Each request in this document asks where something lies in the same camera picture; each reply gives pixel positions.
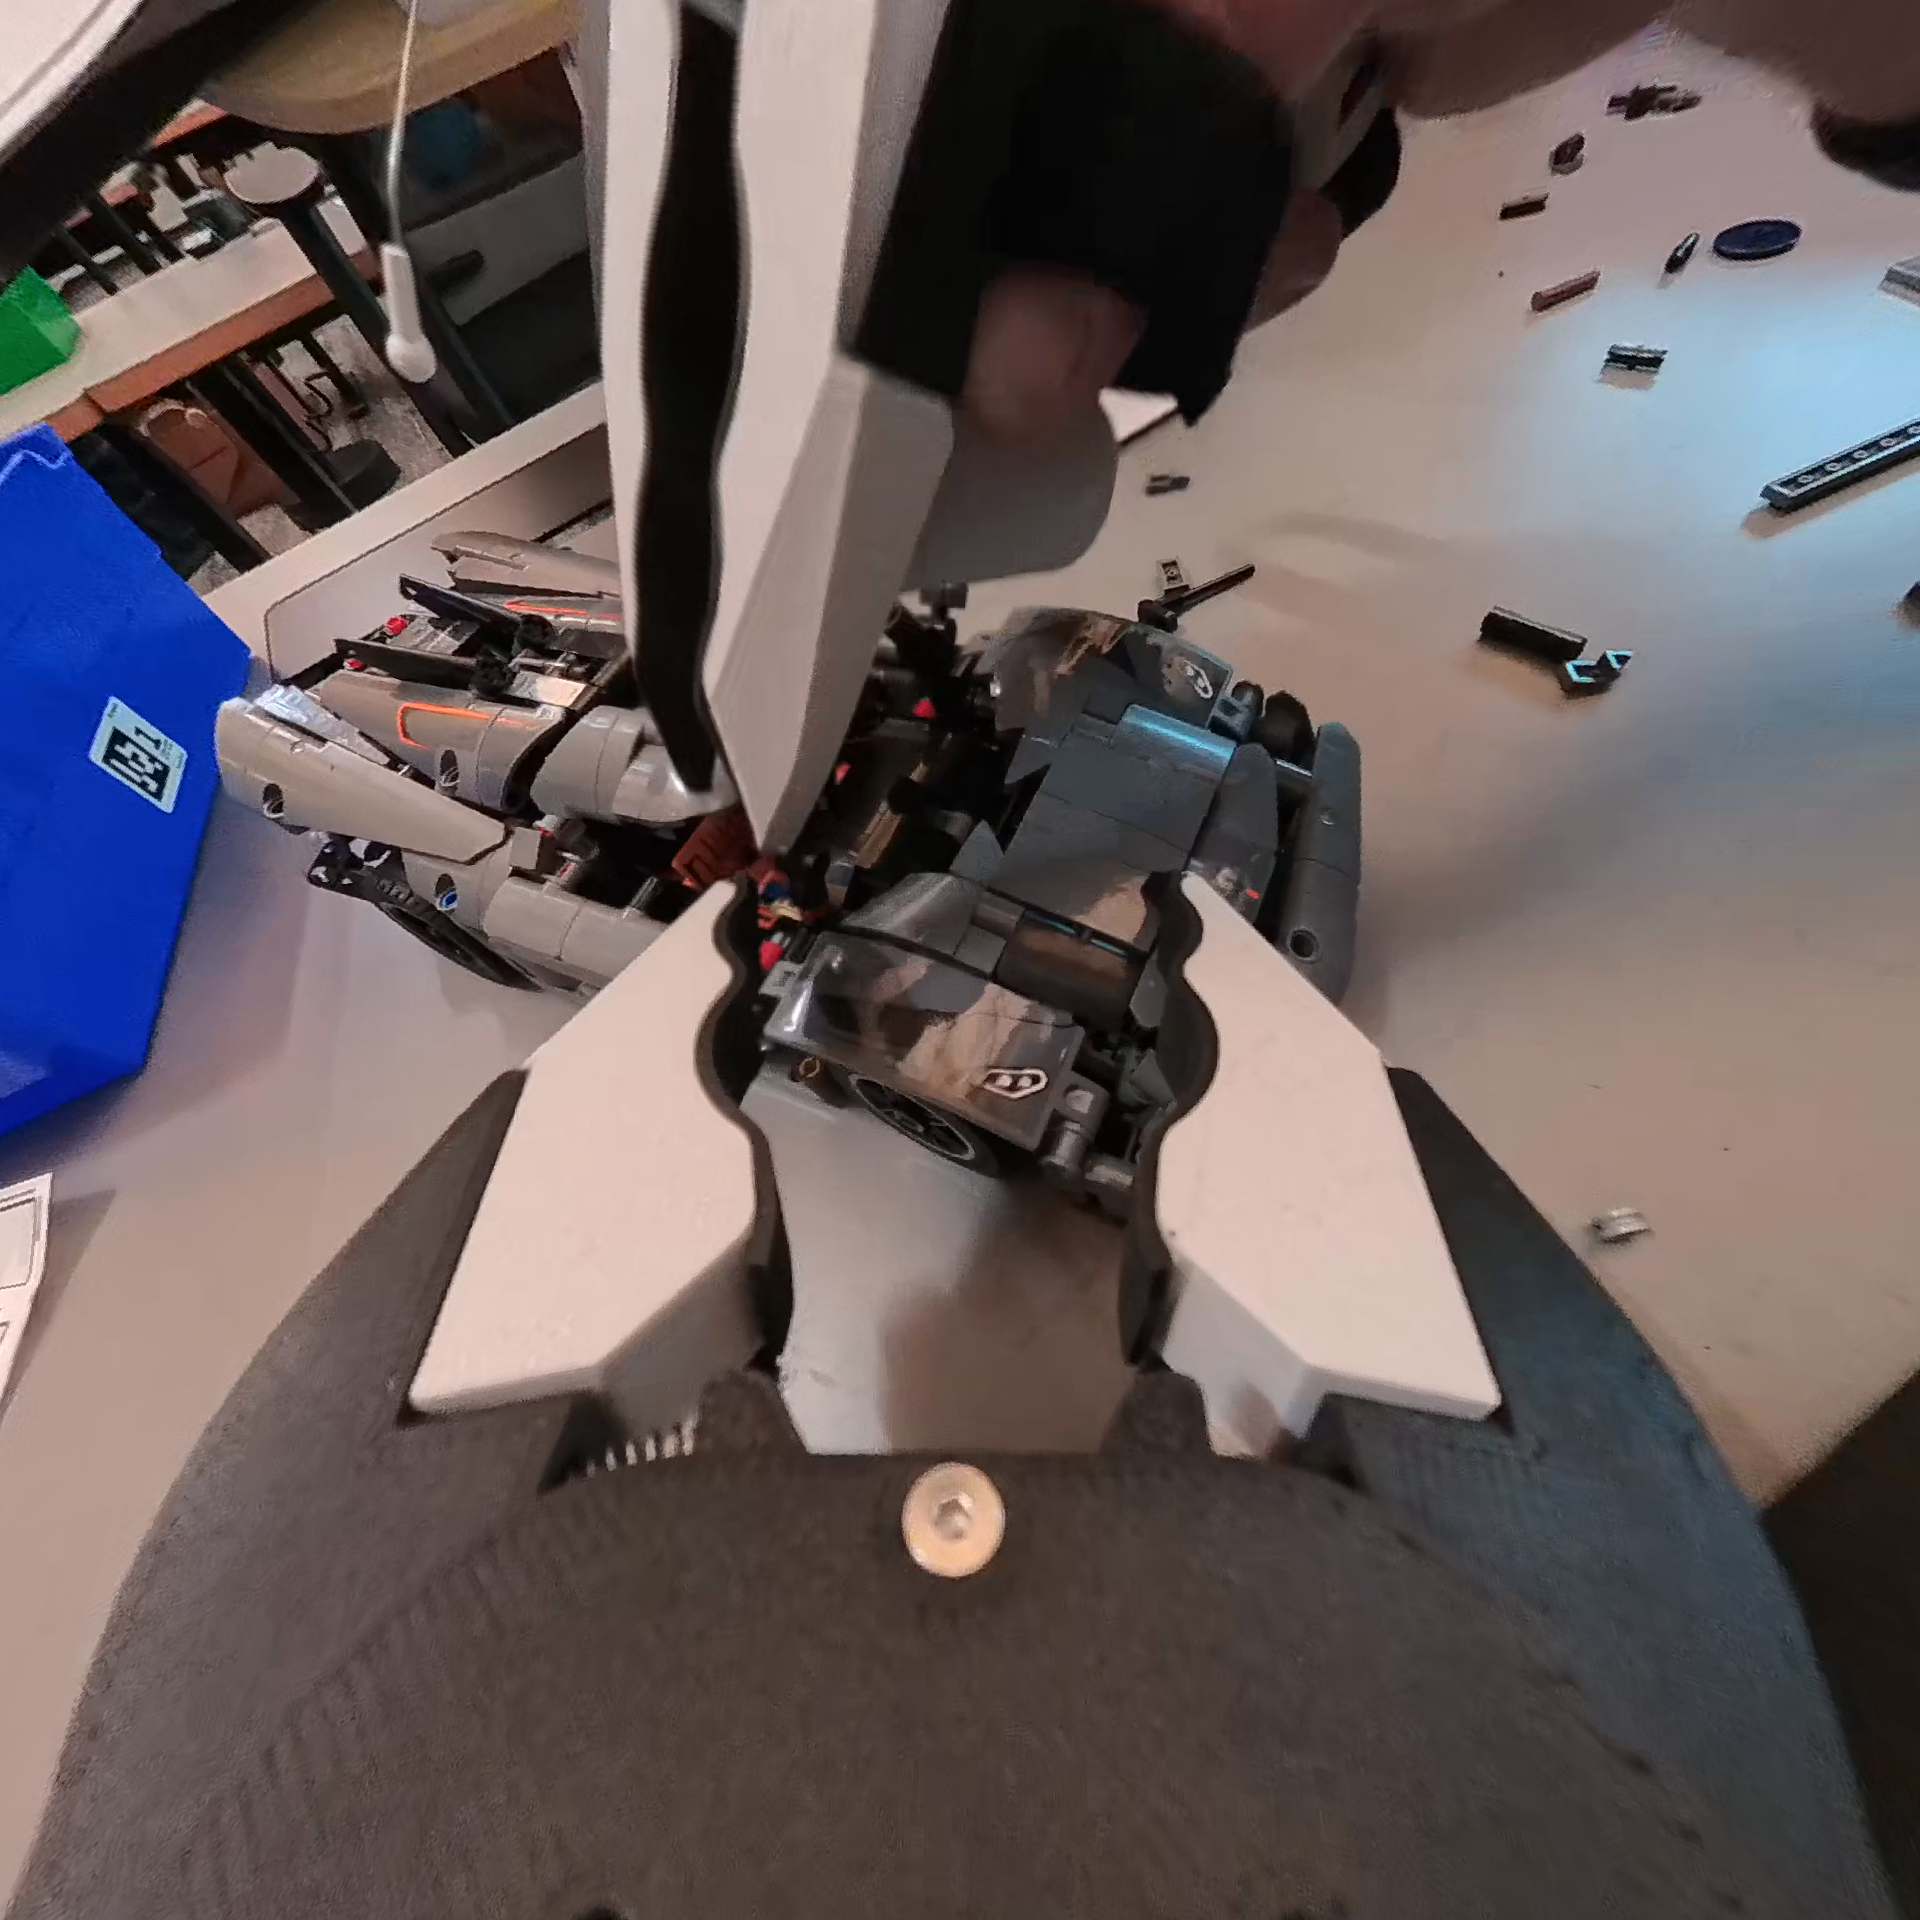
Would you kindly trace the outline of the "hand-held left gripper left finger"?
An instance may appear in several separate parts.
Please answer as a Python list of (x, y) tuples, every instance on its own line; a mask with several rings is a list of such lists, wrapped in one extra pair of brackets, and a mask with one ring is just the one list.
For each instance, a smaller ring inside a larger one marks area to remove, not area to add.
[(527, 1066), (409, 1412), (590, 1398), (626, 1438), (783, 1358), (756, 1084), (756, 889), (708, 887)]

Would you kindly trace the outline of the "white book stand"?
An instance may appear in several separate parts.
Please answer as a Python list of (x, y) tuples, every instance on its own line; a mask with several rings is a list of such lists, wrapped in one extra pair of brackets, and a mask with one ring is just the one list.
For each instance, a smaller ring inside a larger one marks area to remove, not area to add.
[(446, 525), (557, 537), (610, 506), (610, 409), (590, 317), (590, 114), (578, 110), (584, 6), (303, 6), (207, 78), (207, 103), (268, 126), (227, 183), (268, 212), (353, 331), (385, 352), (385, 274), (356, 264), (390, 230), (390, 110), (476, 110), (476, 168), (399, 178), (438, 377), (399, 403), (446, 449), (427, 477), (227, 577), (207, 608), (303, 673), (379, 612)]

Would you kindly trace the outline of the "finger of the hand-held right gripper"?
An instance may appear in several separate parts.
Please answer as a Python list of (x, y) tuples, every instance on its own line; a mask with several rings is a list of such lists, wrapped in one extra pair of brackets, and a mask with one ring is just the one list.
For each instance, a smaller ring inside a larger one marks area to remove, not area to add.
[(950, 403), (857, 365), (950, 6), (756, 0), (732, 37), (744, 371), (708, 712), (756, 849), (805, 828), (950, 469)]
[(596, 6), (596, 394), (626, 667), (683, 795), (728, 759), (708, 712), (719, 440), (744, 377), (744, 6)]

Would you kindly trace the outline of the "green storage bin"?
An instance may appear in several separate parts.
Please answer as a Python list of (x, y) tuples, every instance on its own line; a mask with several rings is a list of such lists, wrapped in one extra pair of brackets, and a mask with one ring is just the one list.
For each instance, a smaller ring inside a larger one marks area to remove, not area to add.
[(79, 358), (79, 317), (53, 279), (17, 274), (0, 289), (0, 394), (18, 394), (71, 358)]

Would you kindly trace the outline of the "grey lego car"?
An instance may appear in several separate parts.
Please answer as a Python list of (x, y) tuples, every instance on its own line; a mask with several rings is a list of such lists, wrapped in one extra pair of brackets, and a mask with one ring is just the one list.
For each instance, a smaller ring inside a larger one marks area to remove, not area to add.
[[(833, 925), (1085, 1028), (1112, 1093), (1043, 1174), (1131, 1214), (1172, 1113), (1157, 887), (1208, 880), (1325, 999), (1359, 968), (1366, 747), (1188, 625), (1023, 608), (956, 639), (960, 584), (892, 608), (833, 773), (756, 849), (728, 779), (683, 795), (640, 703), (610, 560), (438, 537), (446, 584), (216, 724), (220, 795), (311, 838), (309, 887), (522, 990), (616, 983), (708, 887), (756, 889), (756, 1028)], [(829, 1105), (814, 1059), (763, 1059)]]

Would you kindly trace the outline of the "lego sticker sheet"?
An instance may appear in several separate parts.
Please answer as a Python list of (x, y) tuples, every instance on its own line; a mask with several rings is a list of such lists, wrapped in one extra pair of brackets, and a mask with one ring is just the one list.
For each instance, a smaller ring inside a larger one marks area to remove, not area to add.
[(0, 1189), (0, 1398), (17, 1389), (26, 1346), (38, 1284), (53, 1253), (53, 1202), (57, 1202), (53, 1174)]

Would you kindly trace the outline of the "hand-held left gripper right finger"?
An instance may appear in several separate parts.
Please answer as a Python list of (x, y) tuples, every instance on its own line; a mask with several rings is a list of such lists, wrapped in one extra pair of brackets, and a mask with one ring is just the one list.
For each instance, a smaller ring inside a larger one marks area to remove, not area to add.
[(1498, 1380), (1393, 1070), (1208, 880), (1165, 889), (1165, 1079), (1120, 1344), (1197, 1385), (1227, 1456), (1325, 1398), (1495, 1417)]

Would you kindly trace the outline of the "person's right forearm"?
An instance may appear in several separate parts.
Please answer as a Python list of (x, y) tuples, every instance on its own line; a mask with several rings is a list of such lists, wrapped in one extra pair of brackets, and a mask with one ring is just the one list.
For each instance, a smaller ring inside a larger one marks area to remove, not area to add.
[(1920, 114), (1904, 118), (1853, 118), (1833, 110), (1815, 110), (1815, 144), (1823, 154), (1833, 154), (1844, 168), (1883, 183), (1883, 190), (1920, 190)]

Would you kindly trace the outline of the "blue storage bin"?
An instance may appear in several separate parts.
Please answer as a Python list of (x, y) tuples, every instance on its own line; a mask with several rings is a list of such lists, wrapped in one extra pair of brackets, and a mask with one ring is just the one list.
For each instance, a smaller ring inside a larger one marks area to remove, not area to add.
[(0, 1131), (153, 1066), (249, 639), (79, 469), (0, 440)]

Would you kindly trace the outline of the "black perforated chair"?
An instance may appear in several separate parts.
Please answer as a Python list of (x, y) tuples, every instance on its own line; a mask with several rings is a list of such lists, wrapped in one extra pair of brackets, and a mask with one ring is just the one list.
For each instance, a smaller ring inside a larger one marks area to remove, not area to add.
[(1920, 1380), (1762, 1510), (1796, 1588), (1892, 1889), (1920, 1915)]

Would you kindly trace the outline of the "dark grey lego fender piece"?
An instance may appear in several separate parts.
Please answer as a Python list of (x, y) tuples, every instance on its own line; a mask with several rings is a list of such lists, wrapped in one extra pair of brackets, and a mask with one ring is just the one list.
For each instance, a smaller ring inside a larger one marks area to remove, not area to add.
[(956, 1174), (1043, 1165), (1112, 1105), (1085, 1079), (1085, 1028), (950, 955), (833, 925), (783, 968), (763, 1044), (814, 1059), (872, 1120)]

